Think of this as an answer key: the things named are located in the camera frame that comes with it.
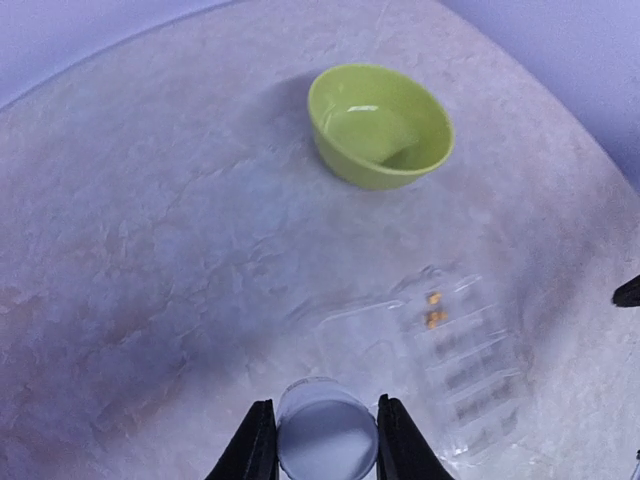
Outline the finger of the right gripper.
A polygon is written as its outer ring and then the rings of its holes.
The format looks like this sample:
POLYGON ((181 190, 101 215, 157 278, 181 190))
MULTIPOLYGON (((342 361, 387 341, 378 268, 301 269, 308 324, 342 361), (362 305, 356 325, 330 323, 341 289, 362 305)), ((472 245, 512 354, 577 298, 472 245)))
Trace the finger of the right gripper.
POLYGON ((613 293, 612 303, 619 308, 640 306, 640 275, 619 286, 613 293))

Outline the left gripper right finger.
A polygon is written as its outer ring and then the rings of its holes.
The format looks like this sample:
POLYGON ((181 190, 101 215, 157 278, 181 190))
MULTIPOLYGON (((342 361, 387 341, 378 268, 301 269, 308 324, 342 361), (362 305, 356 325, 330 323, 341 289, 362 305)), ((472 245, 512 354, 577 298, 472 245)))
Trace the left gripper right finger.
POLYGON ((453 480, 403 403, 387 394, 378 401, 376 476, 383 480, 453 480))

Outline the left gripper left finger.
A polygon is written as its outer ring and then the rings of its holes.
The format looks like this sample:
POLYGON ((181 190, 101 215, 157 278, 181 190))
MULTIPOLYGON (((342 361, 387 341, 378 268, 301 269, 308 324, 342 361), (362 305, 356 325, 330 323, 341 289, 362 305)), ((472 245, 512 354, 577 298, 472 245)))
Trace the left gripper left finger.
POLYGON ((254 402, 205 480, 279 478, 273 401, 254 402))

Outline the white capped pill bottle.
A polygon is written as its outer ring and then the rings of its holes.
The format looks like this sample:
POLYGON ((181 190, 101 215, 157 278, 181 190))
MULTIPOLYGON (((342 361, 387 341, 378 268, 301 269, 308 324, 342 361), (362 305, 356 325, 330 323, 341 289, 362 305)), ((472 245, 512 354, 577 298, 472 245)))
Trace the white capped pill bottle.
POLYGON ((290 385, 279 401, 276 426, 277 458, 291 479, 363 479, 375 465, 376 421, 333 379, 290 385))

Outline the clear plastic pill organizer box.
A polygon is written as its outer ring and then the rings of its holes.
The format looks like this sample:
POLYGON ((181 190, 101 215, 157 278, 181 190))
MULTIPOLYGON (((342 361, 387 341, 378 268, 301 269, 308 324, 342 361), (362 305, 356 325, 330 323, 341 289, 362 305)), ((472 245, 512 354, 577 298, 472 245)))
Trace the clear plastic pill organizer box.
POLYGON ((306 320, 319 371, 375 408, 399 398, 434 450, 475 465, 518 436, 523 375, 506 310, 479 275, 429 266, 377 296, 324 306, 306 320), (425 323, 443 294, 448 319, 425 323))

